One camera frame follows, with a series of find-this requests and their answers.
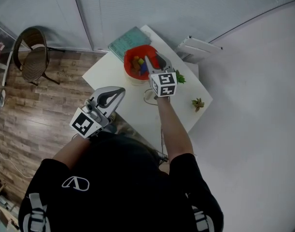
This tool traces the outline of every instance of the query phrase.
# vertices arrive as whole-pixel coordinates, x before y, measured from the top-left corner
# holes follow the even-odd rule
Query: blue block
[[[147,72],[146,61],[144,61],[144,63],[142,63],[140,71],[141,71],[141,75],[143,75],[145,72]]]

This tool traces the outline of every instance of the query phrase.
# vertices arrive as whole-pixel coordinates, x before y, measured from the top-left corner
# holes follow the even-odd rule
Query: green plant
[[[191,100],[192,105],[195,106],[196,112],[200,110],[201,107],[204,107],[204,102],[202,102],[202,99],[196,99],[196,100]]]
[[[177,83],[185,83],[185,78],[183,75],[180,74],[179,71],[176,71],[176,79],[177,79]]]

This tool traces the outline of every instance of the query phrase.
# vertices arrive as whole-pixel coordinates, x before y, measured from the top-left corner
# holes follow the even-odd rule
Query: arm
[[[20,231],[30,231],[26,228],[24,229],[24,227],[26,227],[26,222],[24,222],[24,220],[27,221],[28,226],[30,225],[28,222],[28,214],[33,214],[35,212],[41,214],[40,209],[45,210],[49,202],[58,202],[59,196],[56,195],[56,191],[60,189],[69,176],[70,170],[64,163],[53,159],[44,159],[41,162],[41,165],[28,186],[20,206],[18,213]],[[37,211],[34,210],[31,205],[31,194],[39,195],[40,200],[36,202],[37,206],[39,206]]]
[[[189,136],[168,98],[159,97],[157,103],[169,161],[172,162],[175,157],[185,153],[193,154],[194,151]]]
[[[170,179],[176,190],[186,193],[195,218],[201,212],[212,220],[214,231],[224,226],[224,215],[218,202],[203,180],[194,156],[191,141],[167,98],[158,98],[161,126],[170,161]]]
[[[89,148],[90,141],[84,139],[80,135],[75,136],[69,143],[67,143],[57,154],[53,157],[71,169],[80,159],[84,152]]]

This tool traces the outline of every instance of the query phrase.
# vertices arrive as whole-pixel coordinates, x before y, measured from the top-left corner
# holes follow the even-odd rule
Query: wooden chair
[[[25,58],[23,64],[21,64],[18,58],[18,50],[22,41],[24,41],[31,50],[31,52],[29,52],[27,57]],[[52,50],[65,52],[63,50],[47,47],[44,34],[37,28],[31,27],[25,29],[18,36],[17,40],[14,43],[13,61],[17,68],[22,72],[22,76],[25,81],[38,86],[38,84],[34,83],[34,81],[43,76],[47,80],[50,80],[59,85],[59,82],[47,77],[45,74],[45,70],[50,61],[49,51]]]

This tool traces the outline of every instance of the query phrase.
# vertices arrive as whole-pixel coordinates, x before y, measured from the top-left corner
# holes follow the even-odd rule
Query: green book
[[[134,27],[109,44],[109,49],[124,62],[127,50],[150,43],[151,40],[138,27]]]

